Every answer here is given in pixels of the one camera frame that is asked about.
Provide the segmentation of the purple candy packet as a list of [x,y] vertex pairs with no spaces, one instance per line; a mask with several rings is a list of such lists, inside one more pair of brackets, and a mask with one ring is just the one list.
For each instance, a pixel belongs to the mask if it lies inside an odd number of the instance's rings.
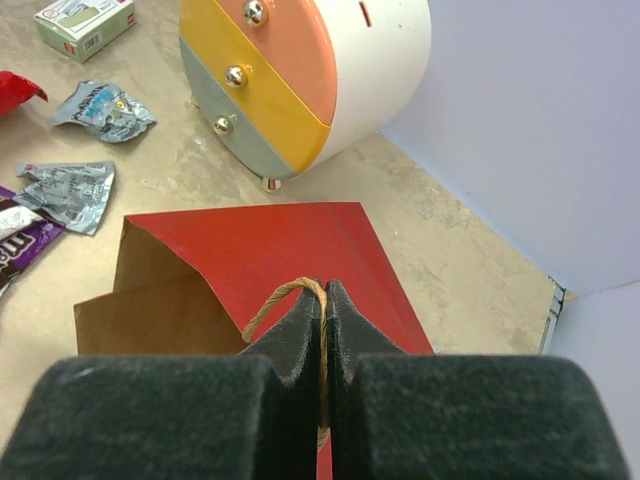
[[[2,196],[15,201],[15,193],[4,187],[1,188]],[[14,277],[22,274],[64,232],[63,226],[37,211],[34,212],[42,216],[43,221],[1,240],[1,294],[5,293]]]

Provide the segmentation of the round white mini drawer chest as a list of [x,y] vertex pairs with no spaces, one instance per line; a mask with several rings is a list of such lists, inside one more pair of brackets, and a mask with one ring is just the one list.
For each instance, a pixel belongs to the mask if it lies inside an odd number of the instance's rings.
[[424,1],[184,1],[181,59],[210,129],[266,191],[390,122],[431,50]]

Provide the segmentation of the red brown paper bag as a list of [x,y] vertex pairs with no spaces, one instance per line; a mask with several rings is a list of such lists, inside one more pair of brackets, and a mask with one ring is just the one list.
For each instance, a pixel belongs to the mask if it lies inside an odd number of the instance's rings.
[[127,217],[113,289],[74,308],[86,356],[231,356],[280,321],[303,291],[320,303],[317,473],[331,470],[328,285],[404,351],[432,348],[363,210],[290,204]]

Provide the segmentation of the aluminium side rail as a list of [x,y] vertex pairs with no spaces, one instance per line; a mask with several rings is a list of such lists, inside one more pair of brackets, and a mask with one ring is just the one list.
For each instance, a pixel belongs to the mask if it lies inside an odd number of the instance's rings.
[[567,290],[553,278],[550,278],[550,280],[553,286],[553,294],[547,311],[544,331],[539,344],[539,355],[545,355],[550,350],[551,340],[566,300]]

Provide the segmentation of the silver foil snack packet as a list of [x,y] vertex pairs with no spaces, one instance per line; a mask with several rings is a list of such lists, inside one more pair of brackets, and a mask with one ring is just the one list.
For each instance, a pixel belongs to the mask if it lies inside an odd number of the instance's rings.
[[16,176],[28,184],[14,199],[69,231],[93,236],[107,209],[115,174],[113,161],[21,163]]

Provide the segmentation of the dark brown candy packet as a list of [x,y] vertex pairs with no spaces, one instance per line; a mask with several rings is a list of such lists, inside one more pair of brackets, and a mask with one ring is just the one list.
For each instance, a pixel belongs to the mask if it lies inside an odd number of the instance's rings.
[[10,198],[1,197],[0,239],[5,240],[27,229],[43,217]]

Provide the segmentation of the small white green box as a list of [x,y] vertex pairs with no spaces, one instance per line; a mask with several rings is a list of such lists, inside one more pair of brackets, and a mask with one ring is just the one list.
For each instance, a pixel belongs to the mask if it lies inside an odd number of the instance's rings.
[[46,45],[82,64],[136,23],[135,2],[55,1],[34,22]]

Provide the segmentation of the red candy snack bag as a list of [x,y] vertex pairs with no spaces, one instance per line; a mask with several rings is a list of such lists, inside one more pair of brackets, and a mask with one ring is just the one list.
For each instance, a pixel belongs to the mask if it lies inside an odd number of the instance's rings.
[[48,101],[46,92],[33,81],[11,71],[0,72],[0,114],[6,115],[33,97]]

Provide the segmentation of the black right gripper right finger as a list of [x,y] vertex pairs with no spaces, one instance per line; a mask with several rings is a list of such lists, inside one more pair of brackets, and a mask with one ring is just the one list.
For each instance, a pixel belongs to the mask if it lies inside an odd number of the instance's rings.
[[574,362],[417,355],[328,285],[336,479],[626,479],[601,398]]

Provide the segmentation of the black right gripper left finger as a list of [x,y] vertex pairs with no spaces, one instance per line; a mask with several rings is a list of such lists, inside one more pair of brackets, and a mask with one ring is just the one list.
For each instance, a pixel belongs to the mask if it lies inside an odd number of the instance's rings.
[[309,291],[242,353],[78,356],[35,384],[5,479],[312,479],[320,303]]

